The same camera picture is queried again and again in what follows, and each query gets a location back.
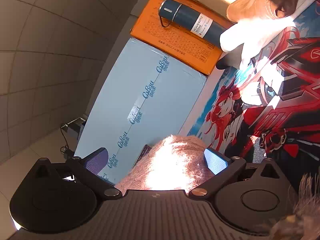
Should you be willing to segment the black power adapter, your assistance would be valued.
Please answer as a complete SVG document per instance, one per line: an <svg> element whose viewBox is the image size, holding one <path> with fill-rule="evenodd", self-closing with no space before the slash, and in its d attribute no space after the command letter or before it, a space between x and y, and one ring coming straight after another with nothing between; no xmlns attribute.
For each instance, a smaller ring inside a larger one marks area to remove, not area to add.
<svg viewBox="0 0 320 240"><path fill-rule="evenodd" d="M62 124L61 128L68 135L74 137L77 141L79 141L84 130L85 124L86 120L84 118L76 118L68 123Z"/></svg>

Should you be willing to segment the smartphone with lit screen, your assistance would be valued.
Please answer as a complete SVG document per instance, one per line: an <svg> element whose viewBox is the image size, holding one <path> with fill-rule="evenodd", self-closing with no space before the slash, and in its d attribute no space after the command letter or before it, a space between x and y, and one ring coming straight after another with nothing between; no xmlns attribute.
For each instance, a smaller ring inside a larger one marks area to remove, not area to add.
<svg viewBox="0 0 320 240"><path fill-rule="evenodd" d="M149 145L144 145L142 151L140 152L139 157L137 158L137 160L135 161L133 167L135 167L137 165L137 163L145 156L147 155L150 150L152 149L152 147L150 147Z"/></svg>

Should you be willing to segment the dark blue vacuum bottle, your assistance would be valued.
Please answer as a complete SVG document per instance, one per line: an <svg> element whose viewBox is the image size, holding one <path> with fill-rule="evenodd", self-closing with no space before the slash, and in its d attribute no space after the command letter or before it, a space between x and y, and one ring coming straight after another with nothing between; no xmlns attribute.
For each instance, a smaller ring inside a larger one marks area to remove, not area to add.
<svg viewBox="0 0 320 240"><path fill-rule="evenodd" d="M171 23L178 24L221 49L220 36L226 28L209 16L175 0L163 0L158 15L162 27L167 28Z"/></svg>

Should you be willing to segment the white folded garment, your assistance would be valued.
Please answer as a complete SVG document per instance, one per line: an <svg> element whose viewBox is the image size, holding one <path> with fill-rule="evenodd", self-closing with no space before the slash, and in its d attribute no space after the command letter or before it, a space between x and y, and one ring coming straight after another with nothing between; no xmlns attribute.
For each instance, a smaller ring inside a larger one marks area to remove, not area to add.
<svg viewBox="0 0 320 240"><path fill-rule="evenodd" d="M315 0L298 0L292 15L279 19L244 19L220 36L221 49L225 55L217 62L217 68L246 67L282 30L294 25L294 20Z"/></svg>

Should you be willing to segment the pink fuzzy sweater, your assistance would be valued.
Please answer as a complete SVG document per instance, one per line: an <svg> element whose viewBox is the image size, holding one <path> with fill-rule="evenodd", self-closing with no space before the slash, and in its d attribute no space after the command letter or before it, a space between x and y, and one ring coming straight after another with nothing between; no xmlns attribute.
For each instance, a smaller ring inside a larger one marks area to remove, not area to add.
<svg viewBox="0 0 320 240"><path fill-rule="evenodd" d="M127 190L192 189L214 176L204 159L206 146L195 136L170 135L159 141L148 154L115 185Z"/></svg>

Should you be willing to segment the orange cardboard box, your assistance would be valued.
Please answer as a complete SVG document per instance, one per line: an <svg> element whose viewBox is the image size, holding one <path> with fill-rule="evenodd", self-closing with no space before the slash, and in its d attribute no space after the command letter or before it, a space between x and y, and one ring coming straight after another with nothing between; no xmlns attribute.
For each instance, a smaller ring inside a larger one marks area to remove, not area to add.
<svg viewBox="0 0 320 240"><path fill-rule="evenodd" d="M205 14L216 23L228 29L232 23L192 0L175 0ZM131 35L161 51L175 57L195 70L210 75L219 60L222 49L171 23L167 28L161 26L158 10L163 0L149 0Z"/></svg>

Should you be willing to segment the tan leather bag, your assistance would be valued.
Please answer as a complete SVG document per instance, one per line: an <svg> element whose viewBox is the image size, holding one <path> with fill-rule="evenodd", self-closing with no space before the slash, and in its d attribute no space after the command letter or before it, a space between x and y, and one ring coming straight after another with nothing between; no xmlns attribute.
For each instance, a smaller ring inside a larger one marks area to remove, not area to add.
<svg viewBox="0 0 320 240"><path fill-rule="evenodd" d="M232 22L244 19L279 19L292 15L298 0L235 0L227 10L227 18Z"/></svg>

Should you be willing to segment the anime print desk mat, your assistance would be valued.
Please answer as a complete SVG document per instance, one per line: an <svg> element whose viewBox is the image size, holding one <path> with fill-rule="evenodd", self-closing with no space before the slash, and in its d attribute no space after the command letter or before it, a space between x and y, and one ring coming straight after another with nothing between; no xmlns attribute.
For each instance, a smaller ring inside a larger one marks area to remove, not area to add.
<svg viewBox="0 0 320 240"><path fill-rule="evenodd" d="M213 70L180 131L249 163L272 158L299 188L319 172L319 1L246 70Z"/></svg>

